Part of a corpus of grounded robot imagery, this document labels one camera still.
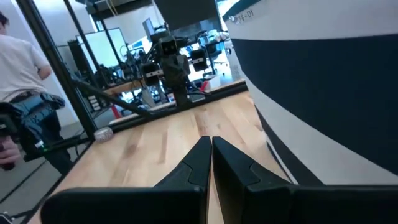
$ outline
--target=wooden floor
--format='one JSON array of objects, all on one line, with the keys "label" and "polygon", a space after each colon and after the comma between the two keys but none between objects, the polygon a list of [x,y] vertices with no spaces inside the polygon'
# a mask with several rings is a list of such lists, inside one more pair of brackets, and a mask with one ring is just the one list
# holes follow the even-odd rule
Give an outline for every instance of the wooden floor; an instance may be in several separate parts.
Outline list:
[{"label": "wooden floor", "polygon": [[[204,135],[225,138],[287,179],[266,146],[253,100],[244,92],[125,130],[108,142],[94,143],[56,192],[71,187],[153,186]],[[223,223],[214,179],[208,216],[210,224]],[[38,214],[30,223],[40,223]]]}]

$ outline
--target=computer monitor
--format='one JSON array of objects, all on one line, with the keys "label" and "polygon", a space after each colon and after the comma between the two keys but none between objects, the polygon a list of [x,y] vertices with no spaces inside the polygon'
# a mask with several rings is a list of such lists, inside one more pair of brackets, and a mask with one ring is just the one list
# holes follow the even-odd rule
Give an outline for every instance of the computer monitor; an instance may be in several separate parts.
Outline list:
[{"label": "computer monitor", "polygon": [[152,21],[150,20],[150,18],[146,19],[142,23],[142,26],[144,26],[145,33],[148,37],[150,37],[152,34],[155,34],[154,25],[152,25]]},{"label": "computer monitor", "polygon": [[[120,28],[110,29],[109,34],[120,60],[125,61],[125,58],[121,54],[121,49],[125,46],[125,41]],[[99,64],[103,64],[106,67],[114,67],[118,65],[118,60],[113,53],[111,43],[109,43],[105,31],[86,34],[86,38]],[[79,44],[81,44],[81,48],[86,55],[93,73],[95,73],[96,68],[80,35],[77,36],[77,40],[79,41]]]}]

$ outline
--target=white t-shirt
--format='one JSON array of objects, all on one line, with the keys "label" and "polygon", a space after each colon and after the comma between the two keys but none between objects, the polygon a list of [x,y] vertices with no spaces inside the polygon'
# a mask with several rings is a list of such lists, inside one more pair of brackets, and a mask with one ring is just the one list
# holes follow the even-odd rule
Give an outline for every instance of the white t-shirt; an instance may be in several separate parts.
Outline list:
[{"label": "white t-shirt", "polygon": [[0,101],[9,102],[26,91],[46,91],[37,71],[48,64],[28,41],[0,35]]}]

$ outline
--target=person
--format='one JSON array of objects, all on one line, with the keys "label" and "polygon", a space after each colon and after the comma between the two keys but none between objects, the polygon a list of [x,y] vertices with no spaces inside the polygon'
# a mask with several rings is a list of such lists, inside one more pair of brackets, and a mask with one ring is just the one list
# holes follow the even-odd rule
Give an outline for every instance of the person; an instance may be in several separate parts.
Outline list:
[{"label": "person", "polygon": [[[52,74],[47,59],[29,42],[7,35],[9,19],[0,12],[0,101],[18,103],[34,94],[46,92],[42,80]],[[56,113],[48,116],[41,124],[45,138],[51,142],[63,140]],[[0,152],[0,164],[15,162],[19,157],[15,146],[6,139]],[[31,147],[31,142],[20,142],[22,149]],[[67,151],[58,151],[45,156],[62,175],[72,167]]]}]

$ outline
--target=red object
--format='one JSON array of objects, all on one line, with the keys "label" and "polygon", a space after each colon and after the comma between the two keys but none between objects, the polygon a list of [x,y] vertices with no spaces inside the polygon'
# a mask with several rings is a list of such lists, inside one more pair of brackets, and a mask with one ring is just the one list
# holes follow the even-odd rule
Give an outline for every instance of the red object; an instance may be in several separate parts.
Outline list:
[{"label": "red object", "polygon": [[200,87],[200,91],[205,91],[207,84],[209,83],[209,81],[204,81],[202,86]]},{"label": "red object", "polygon": [[114,115],[114,117],[115,117],[116,119],[119,119],[119,118],[122,117],[122,116],[119,114],[118,109],[116,109],[116,106],[115,106],[115,105],[112,105],[111,108],[112,108],[113,115]]}]

